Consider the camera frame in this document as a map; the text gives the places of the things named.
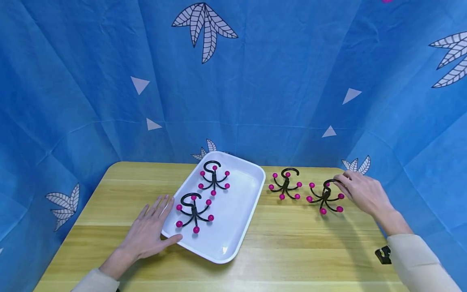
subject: wood grain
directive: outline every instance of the wood grain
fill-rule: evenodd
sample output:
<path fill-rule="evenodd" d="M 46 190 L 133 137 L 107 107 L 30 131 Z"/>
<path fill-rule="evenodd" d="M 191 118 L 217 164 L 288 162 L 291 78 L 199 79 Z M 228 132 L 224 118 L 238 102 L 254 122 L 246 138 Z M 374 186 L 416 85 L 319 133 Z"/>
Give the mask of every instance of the wood grain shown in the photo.
<path fill-rule="evenodd" d="M 37 292 L 70 291 L 99 267 L 125 237 L 142 207 L 174 194 L 193 164 L 120 162 L 109 168 L 37 285 Z M 172 246 L 137 262 L 121 279 L 125 291 L 407 291 L 391 265 L 374 251 L 386 245 L 375 222 L 348 199 L 344 213 L 321 216 L 304 199 L 280 201 L 267 186 L 281 167 L 264 167 L 267 179 L 238 256 L 216 265 Z M 304 185 L 341 173 L 332 168 L 299 168 Z M 331 186 L 333 193 L 338 193 Z"/>

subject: white triangle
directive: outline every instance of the white triangle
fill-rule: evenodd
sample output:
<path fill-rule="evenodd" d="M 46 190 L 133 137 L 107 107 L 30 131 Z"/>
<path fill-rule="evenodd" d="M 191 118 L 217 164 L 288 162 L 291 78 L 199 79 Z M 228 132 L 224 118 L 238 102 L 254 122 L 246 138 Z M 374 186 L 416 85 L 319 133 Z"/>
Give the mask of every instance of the white triangle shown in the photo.
<path fill-rule="evenodd" d="M 136 89 L 136 92 L 138 92 L 138 95 L 140 95 L 143 92 L 143 90 L 146 88 L 146 86 L 148 86 L 149 81 L 135 78 L 133 76 L 130 76 L 130 77 L 131 77 L 131 81 L 133 81 L 133 85 L 134 85 L 134 88 Z"/>
<path fill-rule="evenodd" d="M 354 98 L 356 98 L 357 96 L 359 96 L 361 93 L 361 91 L 359 90 L 355 90 L 355 89 L 352 89 L 352 88 L 349 88 L 347 90 L 347 94 L 346 94 L 346 97 L 344 98 L 344 102 L 342 104 L 346 104 L 348 103 L 349 101 L 353 100 Z"/>
<path fill-rule="evenodd" d="M 148 118 L 146 118 L 146 123 L 148 124 L 148 131 L 162 128 L 161 125 L 159 125 L 157 123 L 154 123 L 153 121 L 151 121 Z"/>
<path fill-rule="evenodd" d="M 326 132 L 324 132 L 323 136 L 321 138 L 324 138 L 324 137 L 329 137 L 329 136 L 336 136 L 336 132 L 334 131 L 333 127 L 332 126 L 329 126 L 329 128 L 327 128 Z"/>

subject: black object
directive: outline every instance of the black object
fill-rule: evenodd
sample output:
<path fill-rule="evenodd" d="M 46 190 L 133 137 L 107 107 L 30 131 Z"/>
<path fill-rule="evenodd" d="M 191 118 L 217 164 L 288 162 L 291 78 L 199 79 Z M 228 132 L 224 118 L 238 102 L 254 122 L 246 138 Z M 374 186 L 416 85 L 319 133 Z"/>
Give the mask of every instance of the black object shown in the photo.
<path fill-rule="evenodd" d="M 329 197 L 331 196 L 331 189 L 327 186 L 327 184 L 331 183 L 331 182 L 338 182 L 338 183 L 341 183 L 339 180 L 337 179 L 328 179 L 327 181 L 325 181 L 323 183 L 323 193 L 322 195 L 317 195 L 314 191 L 313 191 L 313 188 L 310 187 L 310 190 L 311 192 L 313 193 L 313 195 L 315 195 L 316 197 L 318 197 L 319 199 L 316 200 L 316 201 L 309 201 L 309 203 L 313 204 L 313 203 L 317 203 L 319 201 L 321 201 L 321 205 L 319 206 L 319 209 L 321 210 L 323 208 L 323 205 L 326 204 L 326 206 L 329 208 L 329 210 L 332 210 L 334 212 L 339 212 L 338 210 L 336 209 L 333 209 L 331 208 L 331 206 L 329 206 L 328 202 L 334 202 L 334 201 L 337 201 L 341 198 L 337 197 L 335 199 L 329 199 Z"/>
<path fill-rule="evenodd" d="M 391 249 L 389 246 L 386 245 L 383 248 L 377 249 L 375 251 L 375 255 L 382 264 L 392 264 L 391 259 L 389 258 L 391 255 Z"/>
<path fill-rule="evenodd" d="M 183 224 L 182 227 L 184 227 L 184 226 L 190 224 L 190 222 L 191 222 L 193 219 L 195 219 L 195 226 L 196 226 L 196 227 L 198 227 L 198 219 L 200 219 L 200 220 L 202 220 L 202 221 L 205 221 L 205 222 L 209 222 L 208 219 L 204 219 L 204 218 L 202 218 L 202 217 L 200 216 L 202 213 L 204 213 L 204 212 L 209 208 L 209 205 L 207 205 L 206 208 L 204 208 L 203 211 L 198 212 L 198 210 L 196 209 L 196 200 L 193 200 L 193 204 L 191 204 L 191 203 L 185 203 L 185 199 L 188 198 L 188 197 L 191 198 L 191 196 L 196 196 L 198 199 L 201 198 L 201 195 L 200 195 L 200 194 L 198 194 L 198 193 L 196 193 L 196 192 L 191 192 L 191 193 L 188 193 L 188 194 L 184 195 L 184 196 L 182 197 L 182 199 L 180 200 L 180 203 L 181 203 L 183 206 L 191 207 L 191 214 L 186 213 L 186 212 L 183 211 L 183 210 L 180 210 L 180 212 L 182 212 L 183 214 L 185 214 L 185 215 L 187 215 L 187 216 L 191 216 L 190 220 L 188 220 L 188 222 L 186 222 L 185 224 Z"/>
<path fill-rule="evenodd" d="M 289 177 L 287 177 L 287 176 L 285 175 L 285 172 L 286 172 L 286 171 L 295 171 L 295 173 L 297 174 L 297 176 L 300 175 L 300 172 L 299 172 L 298 169 L 296 169 L 296 168 L 293 168 L 293 167 L 285 168 L 285 169 L 282 170 L 282 172 L 281 172 L 281 176 L 284 178 L 284 184 L 283 184 L 283 185 L 280 185 L 280 184 L 277 182 L 276 178 L 273 177 L 273 178 L 274 178 L 274 182 L 275 182 L 276 185 L 278 185 L 280 188 L 279 188 L 278 190 L 273 190 L 273 189 L 270 188 L 270 190 L 271 190 L 272 192 L 280 192 L 280 191 L 282 191 L 282 195 L 283 195 L 284 192 L 285 192 L 291 199 L 296 200 L 296 198 L 290 196 L 289 191 L 296 190 L 296 189 L 298 189 L 299 187 L 296 186 L 296 187 L 294 187 L 293 189 L 289 189 L 290 179 L 289 179 Z"/>
<path fill-rule="evenodd" d="M 208 161 L 208 162 L 205 163 L 205 165 L 203 166 L 203 168 L 204 168 L 205 171 L 210 172 L 210 173 L 212 174 L 212 177 L 211 177 L 211 180 L 208 180 L 208 179 L 205 178 L 204 175 L 203 175 L 203 178 L 205 179 L 205 181 L 207 181 L 208 183 L 211 183 L 211 184 L 210 184 L 209 186 L 204 187 L 204 188 L 201 188 L 201 189 L 202 189 L 202 190 L 207 190 L 207 189 L 209 189 L 211 186 L 214 186 L 214 190 L 216 190 L 216 185 L 217 185 L 219 188 L 221 188 L 221 189 L 223 189 L 223 190 L 226 190 L 227 188 L 220 186 L 219 183 L 221 183 L 221 182 L 223 182 L 224 180 L 226 180 L 227 175 L 226 175 L 226 177 L 223 178 L 222 180 L 217 180 L 217 174 L 216 174 L 216 169 L 217 169 L 217 168 L 214 169 L 214 167 L 213 167 L 214 171 L 209 170 L 209 169 L 206 168 L 206 166 L 207 166 L 208 164 L 211 164 L 211 163 L 217 164 L 217 166 L 220 167 L 220 163 L 217 162 L 217 161 L 215 161 L 215 160 L 210 160 L 210 161 Z"/>

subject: hand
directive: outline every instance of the hand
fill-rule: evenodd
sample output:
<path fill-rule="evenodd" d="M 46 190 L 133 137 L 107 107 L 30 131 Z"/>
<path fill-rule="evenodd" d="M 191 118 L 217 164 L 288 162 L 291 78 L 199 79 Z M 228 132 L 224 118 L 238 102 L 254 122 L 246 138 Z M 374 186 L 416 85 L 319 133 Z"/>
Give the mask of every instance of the hand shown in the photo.
<path fill-rule="evenodd" d="M 394 211 L 388 195 L 376 179 L 365 177 L 358 172 L 346 171 L 334 176 L 343 184 L 334 184 L 365 213 L 375 216 L 381 212 Z"/>
<path fill-rule="evenodd" d="M 149 205 L 143 208 L 125 240 L 99 268 L 101 272 L 118 280 L 138 259 L 158 254 L 182 240 L 181 234 L 161 240 L 162 227 L 172 210 L 174 199 L 169 200 L 169 195 L 166 195 L 162 203 L 161 200 L 162 197 L 159 197 L 150 209 Z"/>
<path fill-rule="evenodd" d="M 165 195 L 162 203 L 161 199 L 162 197 L 159 196 L 150 209 L 149 205 L 143 208 L 120 245 L 121 249 L 126 250 L 136 259 L 158 254 L 166 247 L 182 240 L 181 234 L 161 240 L 162 227 L 173 208 L 174 198 L 169 200 L 169 195 Z"/>

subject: black clip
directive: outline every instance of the black clip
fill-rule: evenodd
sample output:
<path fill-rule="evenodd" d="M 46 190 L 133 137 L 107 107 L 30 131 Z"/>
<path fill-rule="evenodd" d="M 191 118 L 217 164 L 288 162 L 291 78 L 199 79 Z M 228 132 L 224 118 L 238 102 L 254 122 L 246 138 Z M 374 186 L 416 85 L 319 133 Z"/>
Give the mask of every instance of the black clip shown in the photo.
<path fill-rule="evenodd" d="M 392 264 L 391 259 L 389 256 L 391 255 L 391 249 L 389 246 L 385 246 L 383 248 L 377 249 L 375 251 L 376 257 L 380 260 L 381 264 Z"/>

